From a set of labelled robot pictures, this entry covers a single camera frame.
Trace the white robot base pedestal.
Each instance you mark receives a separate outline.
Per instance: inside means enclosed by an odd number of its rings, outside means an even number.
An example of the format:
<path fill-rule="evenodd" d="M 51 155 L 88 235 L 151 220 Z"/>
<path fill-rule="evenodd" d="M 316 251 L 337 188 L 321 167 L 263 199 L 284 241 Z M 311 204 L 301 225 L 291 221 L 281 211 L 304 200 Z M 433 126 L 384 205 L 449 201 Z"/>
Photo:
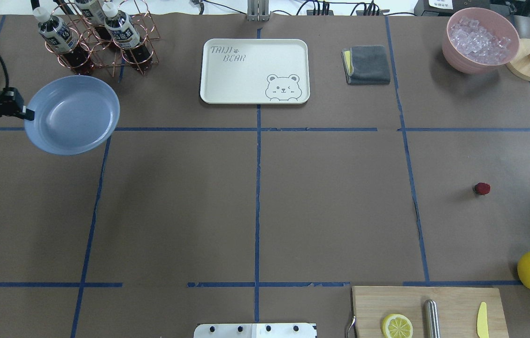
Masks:
<path fill-rule="evenodd" d="M 203 323 L 194 338 L 316 338 L 314 323 Z"/>

